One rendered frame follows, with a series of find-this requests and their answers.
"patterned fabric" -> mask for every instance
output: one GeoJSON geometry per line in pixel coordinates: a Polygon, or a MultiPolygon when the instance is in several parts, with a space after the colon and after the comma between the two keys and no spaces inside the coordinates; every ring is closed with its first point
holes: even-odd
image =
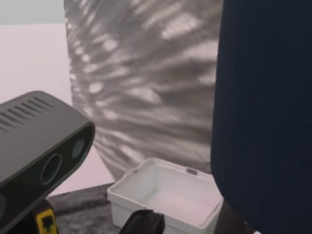
{"type": "Polygon", "coordinates": [[[119,179],[158,157],[210,162],[220,0],[65,0],[74,106],[119,179]]]}

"white plastic bin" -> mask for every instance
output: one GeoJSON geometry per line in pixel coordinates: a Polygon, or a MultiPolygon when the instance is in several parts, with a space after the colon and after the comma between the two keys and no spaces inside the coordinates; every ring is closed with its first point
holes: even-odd
{"type": "Polygon", "coordinates": [[[222,196],[209,174],[151,158],[108,189],[113,223],[151,209],[165,216],[165,234],[213,233],[222,196]]]}

